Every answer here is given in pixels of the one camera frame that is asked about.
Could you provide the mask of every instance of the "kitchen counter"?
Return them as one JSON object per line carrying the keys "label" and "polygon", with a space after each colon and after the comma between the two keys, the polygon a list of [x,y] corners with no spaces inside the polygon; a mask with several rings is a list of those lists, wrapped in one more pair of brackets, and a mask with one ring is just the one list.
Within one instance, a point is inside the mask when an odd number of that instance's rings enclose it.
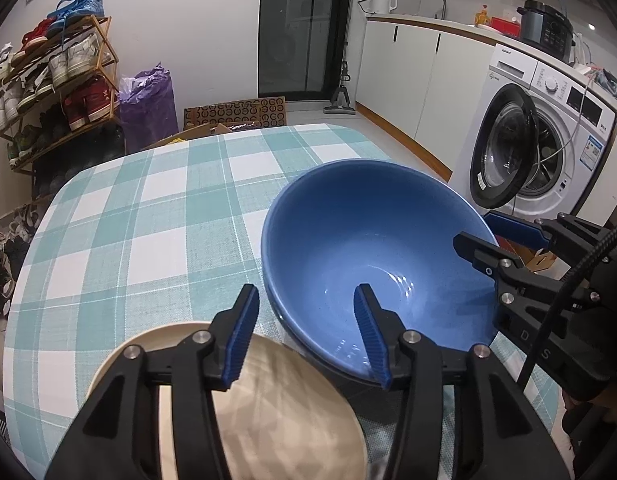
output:
{"label": "kitchen counter", "polygon": [[[491,45],[495,45],[496,43],[505,44],[511,48],[524,52],[529,56],[535,57],[549,66],[552,66],[564,75],[579,82],[582,86],[586,86],[589,82],[589,79],[586,76],[572,69],[572,67],[568,66],[566,63],[559,61],[558,59],[549,56],[548,54],[541,52],[530,45],[515,40],[514,38],[509,38],[503,34],[497,34],[496,32],[485,30],[483,28],[464,25],[464,23],[449,22],[448,20],[436,20],[434,18],[425,18],[423,16],[411,16],[409,14],[373,14],[368,17],[368,21],[400,23],[404,25],[414,25],[416,27],[432,28],[434,30],[442,30],[452,34],[458,34],[460,36],[471,38],[476,41],[482,41],[482,43]],[[588,91],[601,99],[617,113],[617,100],[601,86],[597,83],[593,83],[589,87]]]}

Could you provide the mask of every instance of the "teal plaid tablecloth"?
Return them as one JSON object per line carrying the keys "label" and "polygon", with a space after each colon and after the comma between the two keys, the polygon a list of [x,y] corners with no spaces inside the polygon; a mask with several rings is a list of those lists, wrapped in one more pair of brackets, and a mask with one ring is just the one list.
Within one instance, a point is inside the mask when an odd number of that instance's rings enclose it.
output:
{"label": "teal plaid tablecloth", "polygon": [[[4,350],[8,431],[36,478],[109,352],[161,324],[210,320],[232,305],[243,283],[264,292],[260,237],[272,200],[308,168],[352,157],[388,159],[349,128],[269,128],[125,156],[82,171],[61,189],[22,267]],[[281,340],[266,294],[261,298],[256,332]],[[510,342],[500,336],[494,348],[510,369],[519,368]],[[540,372],[533,379],[527,392],[550,426],[555,384]],[[358,384],[340,387],[364,427],[371,460],[381,464],[397,400],[378,402],[382,392]],[[441,478],[450,472],[449,456]]]}

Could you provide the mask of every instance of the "label sticker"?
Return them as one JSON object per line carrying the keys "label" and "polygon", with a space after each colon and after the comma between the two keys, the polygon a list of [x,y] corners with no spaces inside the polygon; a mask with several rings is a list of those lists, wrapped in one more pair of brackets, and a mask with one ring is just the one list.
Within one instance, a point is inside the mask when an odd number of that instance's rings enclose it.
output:
{"label": "label sticker", "polygon": [[579,160],[592,171],[595,169],[595,165],[599,160],[601,149],[601,143],[595,137],[589,136],[589,140],[586,142],[586,146],[584,147],[584,151],[581,152]]}

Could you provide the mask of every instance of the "yellow bottle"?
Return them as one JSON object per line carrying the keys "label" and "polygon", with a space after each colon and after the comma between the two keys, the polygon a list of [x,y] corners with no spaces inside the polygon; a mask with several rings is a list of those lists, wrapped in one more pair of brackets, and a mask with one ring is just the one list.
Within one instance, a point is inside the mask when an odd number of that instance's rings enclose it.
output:
{"label": "yellow bottle", "polygon": [[490,25],[491,24],[491,19],[488,16],[488,11],[486,10],[486,7],[488,6],[486,5],[483,6],[483,9],[477,12],[477,14],[475,15],[476,25]]}

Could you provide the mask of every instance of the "wooden shoe rack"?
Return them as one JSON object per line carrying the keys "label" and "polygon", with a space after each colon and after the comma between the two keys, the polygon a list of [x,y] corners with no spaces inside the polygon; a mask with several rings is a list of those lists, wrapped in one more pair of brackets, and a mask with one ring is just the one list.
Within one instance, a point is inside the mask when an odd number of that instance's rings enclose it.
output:
{"label": "wooden shoe rack", "polygon": [[[117,121],[117,117],[115,116],[115,110],[117,105],[117,63],[119,62],[119,58],[115,53],[114,48],[111,45],[111,42],[108,38],[109,28],[111,27],[111,17],[107,16],[104,18],[97,18],[95,16],[85,16],[78,22],[75,22],[69,25],[64,31],[64,41],[62,43],[62,34],[58,33],[45,43],[43,43],[39,48],[35,51],[31,52],[24,58],[24,60],[12,70],[12,72],[4,78],[2,82],[2,86],[0,87],[0,94],[6,90],[8,83],[17,77],[21,77],[22,75],[28,73],[30,69],[33,69],[41,62],[47,62],[51,57],[56,54],[59,54],[63,49],[66,50],[69,46],[77,43],[78,41],[83,40],[88,37],[92,32],[95,32],[98,36],[99,41],[99,54],[97,57],[97,63],[94,68],[90,69],[88,72],[81,73],[80,75],[69,79],[62,85],[57,88],[54,88],[53,93],[43,97],[42,99],[35,101],[34,104],[28,108],[24,113],[18,114],[17,117],[14,117],[12,120],[8,121],[6,124],[6,128],[0,132],[0,137],[3,139],[7,139],[13,142],[13,137],[19,134],[22,131],[22,127],[24,126],[24,120],[26,118],[33,118],[34,122],[36,119],[35,114],[39,115],[41,111],[48,109],[51,105],[57,102],[62,102],[63,98],[69,95],[75,88],[80,86],[82,83],[85,83],[88,79],[90,79],[93,75],[101,74],[106,79],[109,89],[111,90],[111,109],[108,115],[98,119],[97,121],[93,121],[92,123],[87,123],[81,128],[74,130],[67,134],[51,145],[47,146],[43,150],[39,150],[37,152],[32,153],[25,160],[20,161],[16,166],[12,167],[12,170],[16,173],[30,174],[34,175],[32,168],[29,168],[31,164],[44,156],[46,153],[54,150],[58,146],[69,142],[76,137],[79,137],[81,134],[93,130],[94,128],[108,123],[109,121]],[[47,200],[51,198],[50,196],[39,197],[34,200],[34,203],[42,202],[43,200]]]}

